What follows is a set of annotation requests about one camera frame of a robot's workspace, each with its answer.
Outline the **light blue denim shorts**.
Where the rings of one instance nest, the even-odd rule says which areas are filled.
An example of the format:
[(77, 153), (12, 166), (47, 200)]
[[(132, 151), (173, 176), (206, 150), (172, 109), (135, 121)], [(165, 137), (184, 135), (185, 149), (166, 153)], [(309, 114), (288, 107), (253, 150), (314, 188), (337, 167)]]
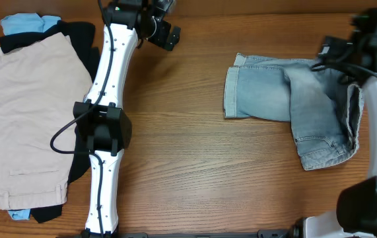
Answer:
[(364, 108), (356, 83), (339, 83), (334, 69), (313, 72), (312, 59), (237, 54), (226, 73), (225, 118), (289, 122), (306, 171), (341, 164), (359, 149)]

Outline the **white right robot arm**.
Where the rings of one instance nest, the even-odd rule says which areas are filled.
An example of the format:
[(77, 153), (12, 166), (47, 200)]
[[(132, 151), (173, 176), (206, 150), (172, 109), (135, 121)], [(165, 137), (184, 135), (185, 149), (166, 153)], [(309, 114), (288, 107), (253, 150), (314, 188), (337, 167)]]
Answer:
[(327, 39), (312, 71), (336, 69), (362, 87), (369, 119), (368, 178), (343, 190), (334, 211), (298, 221), (291, 237), (377, 237), (377, 8), (355, 16), (351, 24), (350, 42)]

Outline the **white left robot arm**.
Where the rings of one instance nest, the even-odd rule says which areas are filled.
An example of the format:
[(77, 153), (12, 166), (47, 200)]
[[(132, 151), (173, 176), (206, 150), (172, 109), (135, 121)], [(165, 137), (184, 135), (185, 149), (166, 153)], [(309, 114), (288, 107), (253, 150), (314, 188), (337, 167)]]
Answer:
[(118, 173), (132, 134), (123, 110), (129, 62), (144, 40), (173, 50), (181, 29), (164, 17), (174, 4), (174, 0), (112, 1), (101, 10), (104, 39), (96, 77), (84, 101), (73, 107), (91, 167), (90, 206), (81, 237), (117, 235)]

